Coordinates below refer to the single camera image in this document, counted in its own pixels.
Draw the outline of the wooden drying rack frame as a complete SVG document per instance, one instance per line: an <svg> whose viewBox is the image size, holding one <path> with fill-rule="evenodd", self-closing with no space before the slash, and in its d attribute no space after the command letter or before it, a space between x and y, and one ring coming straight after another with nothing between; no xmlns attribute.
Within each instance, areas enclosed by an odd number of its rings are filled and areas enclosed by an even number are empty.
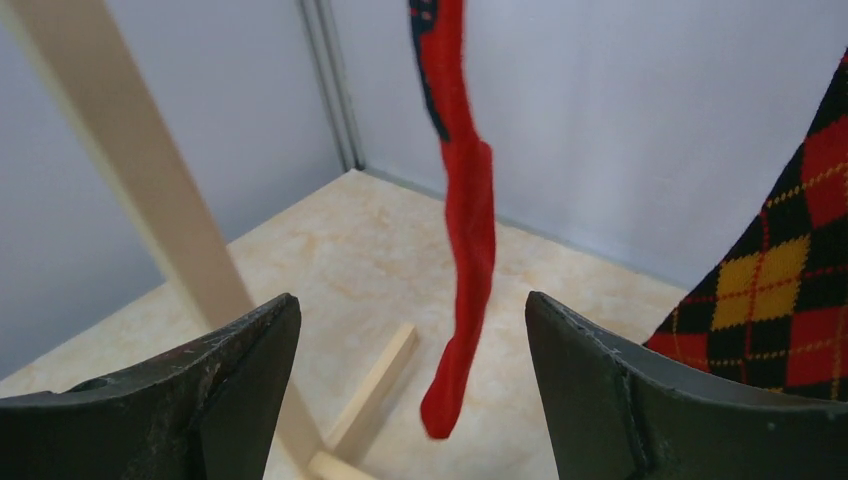
<svg viewBox="0 0 848 480"><path fill-rule="evenodd" d="M257 305L103 1L5 1L1 18L53 95L184 305L214 332ZM410 361L401 325L328 437L289 379L273 441L302 479L362 479L352 464Z"/></svg>

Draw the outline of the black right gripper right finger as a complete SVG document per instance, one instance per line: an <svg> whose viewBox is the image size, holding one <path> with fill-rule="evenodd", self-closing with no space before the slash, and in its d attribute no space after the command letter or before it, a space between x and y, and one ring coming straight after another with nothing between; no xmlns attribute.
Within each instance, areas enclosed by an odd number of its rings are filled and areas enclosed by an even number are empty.
<svg viewBox="0 0 848 480"><path fill-rule="evenodd" d="M847 407L673 361L533 291L525 322L562 479L843 479Z"/></svg>

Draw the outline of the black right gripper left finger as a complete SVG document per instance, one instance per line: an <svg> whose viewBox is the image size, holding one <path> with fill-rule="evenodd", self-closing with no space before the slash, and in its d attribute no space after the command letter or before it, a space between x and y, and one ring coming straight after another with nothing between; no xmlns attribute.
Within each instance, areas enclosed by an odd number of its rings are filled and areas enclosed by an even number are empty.
<svg viewBox="0 0 848 480"><path fill-rule="evenodd" d="M260 479L290 379L299 301L56 393L1 402L5 479Z"/></svg>

